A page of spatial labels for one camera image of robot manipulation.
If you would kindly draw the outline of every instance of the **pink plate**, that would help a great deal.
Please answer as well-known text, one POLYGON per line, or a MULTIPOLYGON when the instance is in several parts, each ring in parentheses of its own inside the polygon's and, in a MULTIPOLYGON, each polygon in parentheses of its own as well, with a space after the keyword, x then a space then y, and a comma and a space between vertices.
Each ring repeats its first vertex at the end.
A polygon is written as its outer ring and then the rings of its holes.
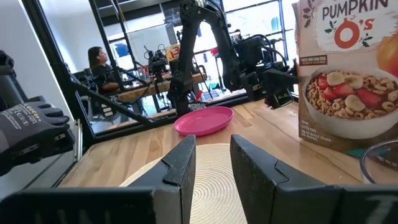
POLYGON ((225 128, 234 116, 234 111, 224 106, 195 110, 174 122, 174 128, 182 135, 204 136, 225 128))

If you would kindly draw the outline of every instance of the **cereal box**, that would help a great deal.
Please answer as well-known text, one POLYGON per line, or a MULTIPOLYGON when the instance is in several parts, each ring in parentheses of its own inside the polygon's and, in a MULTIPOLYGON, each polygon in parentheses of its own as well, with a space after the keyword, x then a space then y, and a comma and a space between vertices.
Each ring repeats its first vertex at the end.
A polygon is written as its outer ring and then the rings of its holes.
POLYGON ((361 157, 398 137, 398 1, 300 0, 299 135, 361 157))

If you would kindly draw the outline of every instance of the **black hair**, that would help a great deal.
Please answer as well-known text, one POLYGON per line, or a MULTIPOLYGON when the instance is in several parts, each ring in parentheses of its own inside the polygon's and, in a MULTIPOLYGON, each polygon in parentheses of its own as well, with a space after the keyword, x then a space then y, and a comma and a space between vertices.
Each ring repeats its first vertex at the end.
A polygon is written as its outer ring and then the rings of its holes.
POLYGON ((88 49, 88 63, 90 64, 90 68, 100 64, 100 60, 97 57, 100 54, 101 49, 102 47, 92 47, 88 49))

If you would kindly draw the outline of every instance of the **cereal bowl image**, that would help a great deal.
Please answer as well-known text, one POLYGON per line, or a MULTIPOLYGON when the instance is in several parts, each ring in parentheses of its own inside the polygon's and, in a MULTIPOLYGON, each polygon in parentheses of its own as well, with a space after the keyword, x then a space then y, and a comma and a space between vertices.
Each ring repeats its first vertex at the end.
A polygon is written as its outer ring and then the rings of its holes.
POLYGON ((328 65, 315 71, 302 93, 313 120, 347 139, 376 137, 398 122, 398 78, 377 68, 328 65))

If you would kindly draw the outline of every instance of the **strawberry slice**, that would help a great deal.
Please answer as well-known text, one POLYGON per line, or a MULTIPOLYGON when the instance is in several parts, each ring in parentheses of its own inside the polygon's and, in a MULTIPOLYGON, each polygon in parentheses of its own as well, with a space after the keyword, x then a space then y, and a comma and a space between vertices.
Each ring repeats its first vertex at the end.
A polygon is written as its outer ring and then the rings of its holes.
POLYGON ((325 89, 325 91, 323 92, 323 97, 328 101, 333 101, 337 99, 337 96, 334 94, 333 89, 331 87, 325 89))
POLYGON ((319 76, 318 77, 318 86, 321 90, 324 90, 328 88, 328 81, 326 80, 326 77, 324 76, 319 76))
POLYGON ((342 97, 350 96, 352 94, 355 94, 355 91, 347 84, 342 83, 340 85, 335 86, 335 89, 333 92, 342 97))
POLYGON ((364 88, 359 89, 356 95, 361 99, 361 101, 369 108, 377 108, 380 105, 381 97, 380 95, 373 93, 364 88))

